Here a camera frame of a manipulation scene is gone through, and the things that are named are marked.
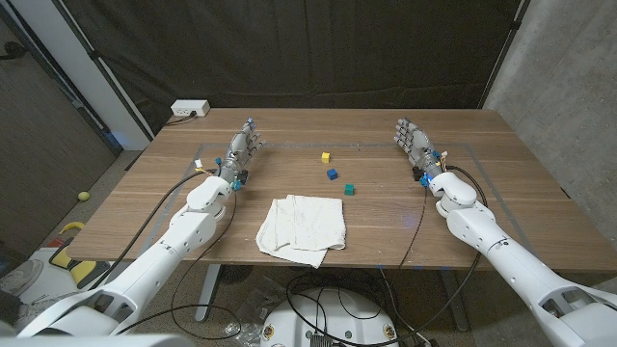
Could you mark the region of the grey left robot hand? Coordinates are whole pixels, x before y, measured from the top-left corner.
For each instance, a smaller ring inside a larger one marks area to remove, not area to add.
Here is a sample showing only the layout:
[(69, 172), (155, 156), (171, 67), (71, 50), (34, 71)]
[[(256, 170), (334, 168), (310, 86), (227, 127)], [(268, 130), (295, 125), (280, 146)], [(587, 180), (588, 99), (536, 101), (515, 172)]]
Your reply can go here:
[(233, 191), (247, 183), (253, 156), (264, 146), (260, 134), (255, 133), (256, 124), (248, 118), (232, 137), (225, 156), (218, 162), (217, 176), (228, 182)]

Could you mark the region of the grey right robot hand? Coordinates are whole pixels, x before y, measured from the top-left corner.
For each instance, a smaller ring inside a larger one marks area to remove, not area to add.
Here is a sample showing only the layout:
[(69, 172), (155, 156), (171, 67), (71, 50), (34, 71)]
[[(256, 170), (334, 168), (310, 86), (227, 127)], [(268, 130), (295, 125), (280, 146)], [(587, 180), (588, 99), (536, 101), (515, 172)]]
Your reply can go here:
[(399, 119), (395, 129), (394, 141), (408, 156), (414, 180), (428, 187), (436, 176), (443, 173), (441, 154), (426, 133), (407, 118)]

